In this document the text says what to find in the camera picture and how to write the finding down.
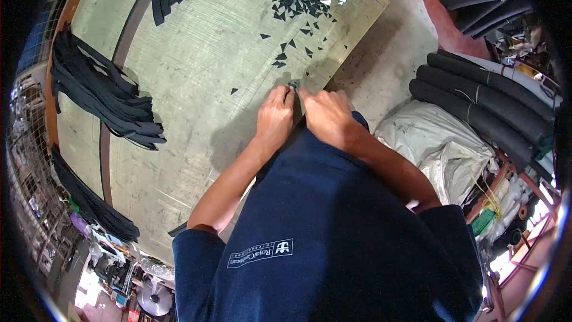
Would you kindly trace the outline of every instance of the metal rack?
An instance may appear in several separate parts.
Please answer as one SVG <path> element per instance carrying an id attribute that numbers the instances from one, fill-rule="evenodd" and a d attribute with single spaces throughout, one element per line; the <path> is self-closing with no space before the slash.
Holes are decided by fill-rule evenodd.
<path id="1" fill-rule="evenodd" d="M 66 1 L 48 0 L 26 41 L 10 92 L 10 126 L 4 147 L 17 226 L 32 267 L 46 281 L 61 275 L 78 236 L 69 218 L 72 210 L 60 199 L 68 193 L 50 165 L 45 119 L 47 60 Z"/>

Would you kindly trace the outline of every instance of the yellow string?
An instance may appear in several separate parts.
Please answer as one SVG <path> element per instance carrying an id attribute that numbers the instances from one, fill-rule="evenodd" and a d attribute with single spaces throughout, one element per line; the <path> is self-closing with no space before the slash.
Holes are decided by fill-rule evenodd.
<path id="1" fill-rule="evenodd" d="M 484 184 L 487 186 L 487 189 L 490 190 L 491 195 L 488 196 L 487 192 L 484 191 L 481 186 L 479 185 L 479 183 L 476 181 L 475 177 L 471 175 L 471 179 L 473 180 L 473 182 L 475 183 L 476 187 L 479 188 L 479 190 L 481 190 L 484 193 L 484 196 L 487 197 L 487 199 L 484 201 L 483 204 L 483 209 L 490 209 L 491 211 L 493 211 L 499 219 L 502 218 L 501 215 L 501 204 L 497 198 L 497 195 L 495 194 L 494 190 L 491 189 L 491 187 L 489 186 L 489 184 L 487 184 L 487 180 L 484 179 L 484 174 L 483 171 L 481 171 L 481 176 L 483 177 L 483 182 Z"/>

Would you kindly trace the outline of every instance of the wooden board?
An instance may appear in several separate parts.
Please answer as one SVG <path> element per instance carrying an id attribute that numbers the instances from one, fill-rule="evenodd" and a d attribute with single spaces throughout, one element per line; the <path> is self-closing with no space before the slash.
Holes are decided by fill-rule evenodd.
<path id="1" fill-rule="evenodd" d="M 168 142 L 151 152 L 112 137 L 111 193 L 114 208 L 141 230 L 140 248 L 163 261 L 173 261 L 167 232 L 188 218 L 254 136 L 267 92 L 291 79 L 303 79 L 311 91 L 322 89 L 388 1 L 333 5 L 337 23 L 309 14 L 284 23 L 273 18 L 273 4 L 184 0 L 160 27 L 149 7 L 133 39 L 125 67 L 153 97 Z M 300 31 L 307 21 L 320 27 L 312 37 Z M 262 40 L 260 33 L 271 37 Z M 285 50 L 287 65 L 271 66 L 280 44 L 292 38 L 297 48 Z M 305 47 L 314 52 L 312 59 Z M 238 91 L 231 95 L 233 88 Z"/>
<path id="2" fill-rule="evenodd" d="M 80 0 L 71 22 L 73 33 L 111 59 L 135 0 Z M 100 120 L 60 93 L 57 129 L 62 157 L 103 198 L 100 170 Z"/>

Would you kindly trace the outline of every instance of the plastic bag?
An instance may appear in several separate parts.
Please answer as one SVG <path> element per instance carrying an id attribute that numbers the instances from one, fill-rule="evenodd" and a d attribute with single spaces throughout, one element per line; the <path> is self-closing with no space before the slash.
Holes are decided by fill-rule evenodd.
<path id="1" fill-rule="evenodd" d="M 432 103 L 412 101 L 375 132 L 429 179 L 443 205 L 461 205 L 493 150 L 472 128 Z"/>
<path id="2" fill-rule="evenodd" d="M 141 255 L 141 268 L 143 271 L 151 275 L 162 278 L 163 280 L 175 281 L 175 268 L 164 264 L 162 261 L 154 257 Z"/>

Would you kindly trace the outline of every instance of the concrete floor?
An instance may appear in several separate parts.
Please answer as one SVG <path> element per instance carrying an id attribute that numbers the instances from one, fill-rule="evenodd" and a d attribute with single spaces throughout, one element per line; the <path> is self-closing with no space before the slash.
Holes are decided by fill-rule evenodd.
<path id="1" fill-rule="evenodd" d="M 438 48 L 423 0 L 391 0 L 326 89 L 343 89 L 370 132 L 411 98 L 409 81 Z"/>

